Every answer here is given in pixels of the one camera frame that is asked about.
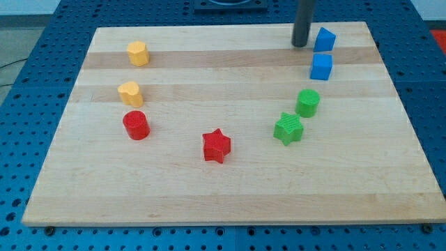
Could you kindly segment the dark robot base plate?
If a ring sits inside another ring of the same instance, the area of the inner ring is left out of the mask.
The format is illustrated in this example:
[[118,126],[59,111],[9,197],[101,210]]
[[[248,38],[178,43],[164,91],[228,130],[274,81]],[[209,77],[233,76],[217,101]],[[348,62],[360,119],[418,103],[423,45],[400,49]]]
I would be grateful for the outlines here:
[[194,12],[267,10],[268,0],[193,0]]

